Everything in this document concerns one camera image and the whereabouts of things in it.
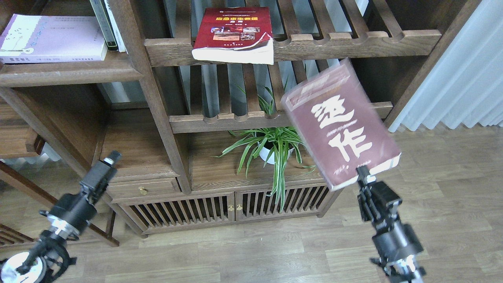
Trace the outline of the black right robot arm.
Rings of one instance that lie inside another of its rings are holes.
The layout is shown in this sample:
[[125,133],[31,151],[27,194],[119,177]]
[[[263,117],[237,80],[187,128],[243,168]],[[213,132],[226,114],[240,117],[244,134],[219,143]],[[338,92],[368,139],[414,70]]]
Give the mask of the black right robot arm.
[[426,271],[416,256],[423,247],[410,224],[401,222],[402,199],[385,182],[378,182],[366,165],[357,168],[357,173],[361,217],[376,230],[372,241],[379,257],[370,261],[383,269],[391,283],[422,283]]

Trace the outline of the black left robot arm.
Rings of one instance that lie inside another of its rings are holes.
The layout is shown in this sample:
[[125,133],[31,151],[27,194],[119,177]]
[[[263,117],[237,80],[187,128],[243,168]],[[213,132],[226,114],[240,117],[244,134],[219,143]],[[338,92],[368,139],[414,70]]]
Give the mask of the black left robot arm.
[[90,226],[97,214],[95,204],[117,173],[114,165],[121,157],[120,152],[111,151],[83,177],[79,193],[66,193],[49,211],[39,212],[47,217],[50,227],[40,233],[29,251],[2,261],[2,283],[52,283],[77,263],[77,258],[71,257],[66,249],[67,242],[77,241]]

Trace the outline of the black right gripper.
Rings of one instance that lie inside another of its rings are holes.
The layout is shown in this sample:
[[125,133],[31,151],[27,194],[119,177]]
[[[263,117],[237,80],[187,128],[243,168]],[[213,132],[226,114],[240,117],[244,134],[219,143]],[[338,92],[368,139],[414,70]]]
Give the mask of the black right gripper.
[[379,258],[371,261],[389,268],[409,257],[415,258],[424,248],[410,224],[401,222],[398,207],[402,199],[385,182],[376,182],[376,176],[366,165],[356,171],[361,217],[363,221],[371,222],[376,231],[372,241]]

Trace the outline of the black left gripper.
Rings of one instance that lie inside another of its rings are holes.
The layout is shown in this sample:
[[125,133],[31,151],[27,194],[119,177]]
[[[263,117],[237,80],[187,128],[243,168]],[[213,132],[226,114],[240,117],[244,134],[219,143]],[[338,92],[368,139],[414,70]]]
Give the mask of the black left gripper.
[[50,211],[40,210],[39,214],[47,217],[51,224],[49,229],[40,233],[40,238],[78,238],[97,214],[95,203],[117,173],[114,165],[121,158],[120,152],[112,151],[83,177],[79,194],[64,194]]

